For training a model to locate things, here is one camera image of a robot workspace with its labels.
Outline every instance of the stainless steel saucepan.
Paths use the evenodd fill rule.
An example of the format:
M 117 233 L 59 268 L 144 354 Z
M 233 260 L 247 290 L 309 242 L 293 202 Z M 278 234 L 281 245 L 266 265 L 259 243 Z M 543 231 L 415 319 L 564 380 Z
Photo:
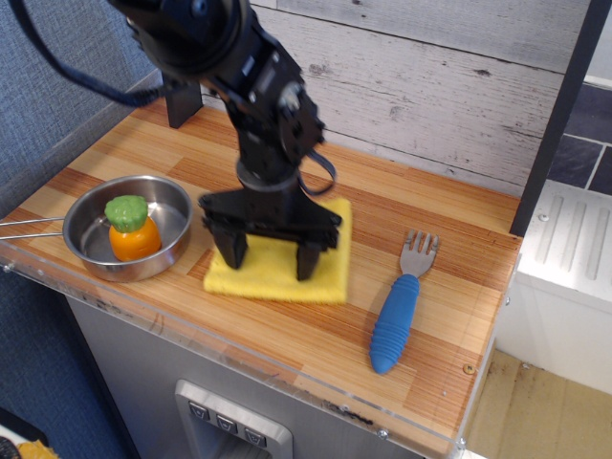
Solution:
M 104 208 L 108 201 L 125 194 L 140 195 L 146 200 L 149 216 L 160 231 L 162 248 L 145 258 L 121 262 L 110 246 L 110 224 L 104 215 Z M 87 191 L 75 201 L 65 217 L 0 224 L 23 225 L 63 219 L 62 232 L 0 239 L 63 235 L 66 246 L 92 274 L 114 282 L 134 282 L 161 273 L 176 263 L 187 247 L 192 216 L 193 206 L 189 196 L 174 182 L 149 175 L 121 177 Z

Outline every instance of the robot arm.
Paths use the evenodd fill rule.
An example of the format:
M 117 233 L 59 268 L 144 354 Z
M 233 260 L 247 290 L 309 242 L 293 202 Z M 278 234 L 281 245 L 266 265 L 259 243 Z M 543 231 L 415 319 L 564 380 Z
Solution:
M 205 195 L 204 222 L 226 262 L 242 264 L 246 234 L 297 242 L 297 278 L 338 242 L 335 213 L 302 189 L 299 165 L 323 142 L 300 68 L 259 25 L 248 0 L 109 0 L 151 61 L 218 93 L 238 132 L 243 189 Z

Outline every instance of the yellow sponge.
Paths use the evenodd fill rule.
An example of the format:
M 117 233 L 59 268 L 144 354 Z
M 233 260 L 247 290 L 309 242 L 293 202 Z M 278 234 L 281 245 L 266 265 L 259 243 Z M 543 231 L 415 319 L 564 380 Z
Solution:
M 204 278 L 204 290 L 214 294 L 308 303 L 344 303 L 348 291 L 352 213 L 346 199 L 322 206 L 342 217 L 336 249 L 322 252 L 310 279 L 298 281 L 297 244 L 247 235 L 249 248 L 239 270 L 230 268 L 215 248 Z

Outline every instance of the wood plank wall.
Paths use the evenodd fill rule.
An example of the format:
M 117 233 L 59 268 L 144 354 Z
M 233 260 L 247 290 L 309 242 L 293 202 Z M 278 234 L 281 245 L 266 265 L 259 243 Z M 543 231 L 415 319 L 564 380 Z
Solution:
M 329 142 L 515 196 L 589 2 L 252 0 Z

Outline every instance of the fork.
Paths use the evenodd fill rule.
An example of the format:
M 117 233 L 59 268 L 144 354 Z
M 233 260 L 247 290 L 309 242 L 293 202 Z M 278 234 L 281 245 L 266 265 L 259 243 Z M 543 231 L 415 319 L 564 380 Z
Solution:
M 419 277 L 429 271 L 438 251 L 440 238 L 427 234 L 424 241 L 423 236 L 422 231 L 410 230 L 400 256 L 403 274 L 393 283 L 374 326 L 370 362 L 379 374 L 389 371 L 404 351 L 419 296 Z

